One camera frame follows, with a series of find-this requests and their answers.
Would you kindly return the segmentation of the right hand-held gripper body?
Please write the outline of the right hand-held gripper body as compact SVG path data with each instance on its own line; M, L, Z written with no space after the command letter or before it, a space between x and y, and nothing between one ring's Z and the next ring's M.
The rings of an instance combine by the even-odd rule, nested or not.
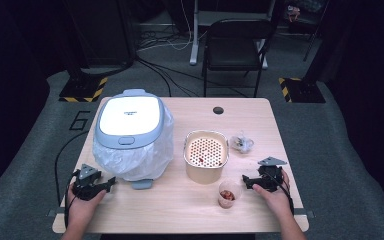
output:
M258 168L260 178L256 185L269 192L274 192L278 188L287 191L287 188L283 186L284 175L282 166L285 164L283 160L268 157L260 160L258 164L260 165Z

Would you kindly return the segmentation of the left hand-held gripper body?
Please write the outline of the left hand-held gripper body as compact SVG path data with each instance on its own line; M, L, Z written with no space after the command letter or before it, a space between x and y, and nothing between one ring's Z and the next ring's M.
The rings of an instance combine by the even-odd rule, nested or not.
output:
M98 194L96 181L102 176L102 172L96 168L83 164L76 175L73 193L81 200L89 201Z

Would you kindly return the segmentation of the clear plastic cup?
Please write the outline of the clear plastic cup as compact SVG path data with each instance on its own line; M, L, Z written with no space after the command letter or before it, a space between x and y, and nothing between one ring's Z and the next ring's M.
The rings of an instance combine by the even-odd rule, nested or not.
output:
M229 190L235 195L235 200L234 201L228 201L223 199L220 196L220 192L222 190ZM242 188L241 185L237 181L233 180L226 180L223 181L218 188L218 203L219 205L224 208L224 209L229 209L231 208L242 196Z

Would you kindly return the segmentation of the white desk frame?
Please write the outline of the white desk frame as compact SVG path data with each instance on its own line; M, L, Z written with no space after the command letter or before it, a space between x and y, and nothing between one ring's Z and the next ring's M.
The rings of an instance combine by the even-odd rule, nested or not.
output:
M189 64L196 66L203 62L203 51L199 50L200 38L205 33L200 33L199 28L203 27L208 31L212 24L222 20L240 20L240 21L266 21L272 23L276 5L280 0L215 0L232 1L232 5L227 11L201 10L200 3L208 0L192 0L192 21L189 24L191 28L191 50Z

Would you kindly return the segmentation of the black folding chair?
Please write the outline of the black folding chair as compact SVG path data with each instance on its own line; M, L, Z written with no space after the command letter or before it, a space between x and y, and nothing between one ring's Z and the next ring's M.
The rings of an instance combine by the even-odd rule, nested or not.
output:
M263 59L275 33L275 25L266 19L223 19L207 30L201 75L203 95L209 88L250 88L250 85L211 83L208 72L256 71L253 96L257 95Z

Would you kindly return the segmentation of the white plastic trash bag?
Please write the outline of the white plastic trash bag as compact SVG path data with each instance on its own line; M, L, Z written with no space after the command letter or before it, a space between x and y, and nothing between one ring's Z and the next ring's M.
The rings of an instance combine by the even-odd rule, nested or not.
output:
M112 149L102 145L94 136L92 152L95 161L105 171L126 181L159 178L173 159L174 118L164 108L163 130L152 143L137 149Z

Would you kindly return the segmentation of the person's right hand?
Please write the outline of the person's right hand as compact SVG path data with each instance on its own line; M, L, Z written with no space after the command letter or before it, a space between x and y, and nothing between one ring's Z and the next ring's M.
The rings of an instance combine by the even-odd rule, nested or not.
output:
M283 171L283 175L283 186L287 188L287 191L283 191L278 188L274 192L269 192L258 185L253 186L253 190L262 196L262 198L266 201L267 206L276 217L285 213L291 213L293 215L289 201L289 177L285 171Z

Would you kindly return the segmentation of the hazard striped black stand base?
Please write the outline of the hazard striped black stand base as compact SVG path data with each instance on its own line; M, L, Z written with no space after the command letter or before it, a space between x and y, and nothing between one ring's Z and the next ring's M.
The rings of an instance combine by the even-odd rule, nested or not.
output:
M108 78L86 77L84 80L70 79L59 94L63 102L95 102L103 92Z
M315 83L306 83L300 78L279 78L279 84L288 103L325 103L325 98Z

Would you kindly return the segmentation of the crumpled clear plastic wrap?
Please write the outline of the crumpled clear plastic wrap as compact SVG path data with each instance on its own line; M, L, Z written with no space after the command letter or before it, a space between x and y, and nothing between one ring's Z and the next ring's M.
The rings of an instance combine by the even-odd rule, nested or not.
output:
M252 150L254 141L246 137L243 132L240 132L229 139L229 144L239 153L247 154Z

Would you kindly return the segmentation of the beige pot with perforated strainer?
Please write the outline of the beige pot with perforated strainer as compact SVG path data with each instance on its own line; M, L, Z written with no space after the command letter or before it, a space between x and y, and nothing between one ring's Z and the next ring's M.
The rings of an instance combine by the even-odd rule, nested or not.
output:
M212 184L221 177L229 159L227 138L217 131L192 131L185 138L183 156L192 181Z

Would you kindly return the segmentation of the person's left hand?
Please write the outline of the person's left hand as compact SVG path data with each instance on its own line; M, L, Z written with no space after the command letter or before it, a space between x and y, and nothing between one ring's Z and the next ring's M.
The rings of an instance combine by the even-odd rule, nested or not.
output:
M92 220L98 204L106 195L106 191L102 190L91 200L85 201L77 198L72 189L73 185L70 185L67 197L69 201L68 229L84 231Z

